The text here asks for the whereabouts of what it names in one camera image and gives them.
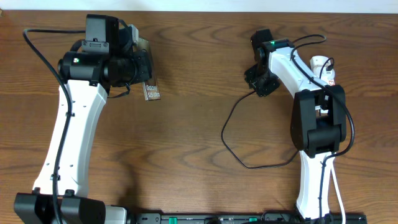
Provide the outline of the Galaxy S25 Ultra smartphone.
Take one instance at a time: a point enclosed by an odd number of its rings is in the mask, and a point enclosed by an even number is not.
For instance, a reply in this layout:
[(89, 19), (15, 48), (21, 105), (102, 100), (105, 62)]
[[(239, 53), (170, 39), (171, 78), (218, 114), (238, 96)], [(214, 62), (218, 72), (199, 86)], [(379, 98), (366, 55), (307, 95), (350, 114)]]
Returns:
[(161, 94), (160, 94), (160, 90), (159, 90), (159, 84), (157, 81), (157, 77), (155, 74), (154, 61), (153, 61), (149, 41), (146, 39), (143, 39), (143, 38), (139, 38), (137, 49), (138, 50), (144, 49), (147, 51), (147, 53), (149, 55), (149, 60), (151, 63), (151, 69), (152, 69), (152, 71), (151, 71), (152, 78), (142, 83), (145, 100), (146, 101), (160, 100)]

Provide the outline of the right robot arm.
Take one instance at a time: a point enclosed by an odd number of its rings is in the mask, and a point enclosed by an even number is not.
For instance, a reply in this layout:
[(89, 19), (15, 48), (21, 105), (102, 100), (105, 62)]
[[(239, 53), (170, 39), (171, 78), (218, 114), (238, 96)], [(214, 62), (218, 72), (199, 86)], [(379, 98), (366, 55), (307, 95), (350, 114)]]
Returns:
[(300, 191), (291, 223), (333, 223), (328, 188), (336, 180), (333, 161), (340, 156), (346, 133), (354, 124), (345, 104), (345, 91), (335, 83), (334, 60), (313, 56), (306, 64), (297, 40), (274, 39), (269, 29), (251, 36), (255, 65), (245, 81), (258, 96), (268, 96), (279, 85), (292, 95), (290, 136), (300, 156)]

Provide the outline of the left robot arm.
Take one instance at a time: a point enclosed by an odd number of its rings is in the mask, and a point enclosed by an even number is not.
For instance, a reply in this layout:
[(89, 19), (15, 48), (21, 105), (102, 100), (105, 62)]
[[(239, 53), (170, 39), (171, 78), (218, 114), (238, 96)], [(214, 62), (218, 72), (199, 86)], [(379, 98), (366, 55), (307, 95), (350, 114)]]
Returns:
[(85, 38), (51, 67), (59, 84), (50, 147), (31, 193), (18, 193), (14, 211), (24, 223), (134, 223), (125, 207), (88, 198), (88, 169), (96, 126), (112, 87), (152, 78), (152, 59), (136, 27), (89, 14)]

